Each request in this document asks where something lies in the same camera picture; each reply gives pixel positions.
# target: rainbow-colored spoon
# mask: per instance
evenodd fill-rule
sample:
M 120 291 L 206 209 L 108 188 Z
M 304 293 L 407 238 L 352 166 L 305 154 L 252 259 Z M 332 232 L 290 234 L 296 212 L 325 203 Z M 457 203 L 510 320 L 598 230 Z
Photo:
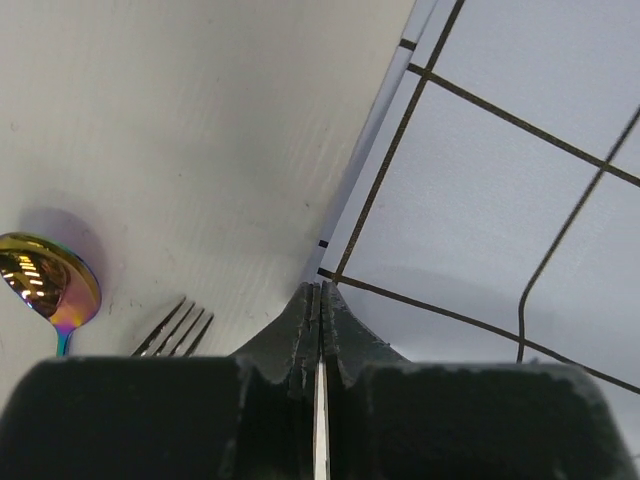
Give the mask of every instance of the rainbow-colored spoon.
M 56 329 L 58 356 L 67 353 L 73 331 L 100 309 L 100 286 L 89 267 L 46 238 L 21 232 L 0 236 L 0 275 Z

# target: fork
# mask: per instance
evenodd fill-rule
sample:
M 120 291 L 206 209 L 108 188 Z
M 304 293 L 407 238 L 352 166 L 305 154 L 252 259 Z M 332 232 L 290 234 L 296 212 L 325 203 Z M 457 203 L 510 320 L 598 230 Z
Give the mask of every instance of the fork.
M 183 307 L 186 307 L 186 311 L 181 316 L 176 315 Z M 187 302 L 186 297 L 183 297 L 131 356 L 191 356 L 209 330 L 214 317 L 212 313 L 205 313 L 204 308 L 194 311 L 195 307 L 195 302 Z

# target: utensil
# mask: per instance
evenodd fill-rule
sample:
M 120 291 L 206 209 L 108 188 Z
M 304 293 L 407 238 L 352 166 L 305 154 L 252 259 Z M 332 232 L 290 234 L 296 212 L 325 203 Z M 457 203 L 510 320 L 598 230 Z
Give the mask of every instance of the utensil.
M 0 274 L 24 303 L 53 325 L 57 355 L 65 355 L 71 334 L 100 308 L 100 286 L 80 257 L 30 233 L 0 236 Z
M 214 317 L 212 313 L 205 313 L 204 308 L 195 307 L 194 302 L 182 298 L 131 356 L 191 356 L 211 327 Z

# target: spoon bowl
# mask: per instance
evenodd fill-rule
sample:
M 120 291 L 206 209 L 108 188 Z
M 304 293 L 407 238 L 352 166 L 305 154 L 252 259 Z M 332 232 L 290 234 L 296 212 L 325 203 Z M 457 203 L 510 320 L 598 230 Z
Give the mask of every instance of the spoon bowl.
M 73 331 L 100 309 L 100 286 L 89 267 L 67 248 L 41 236 L 22 232 L 0 236 L 0 275 L 56 329 L 58 356 L 67 353 Z

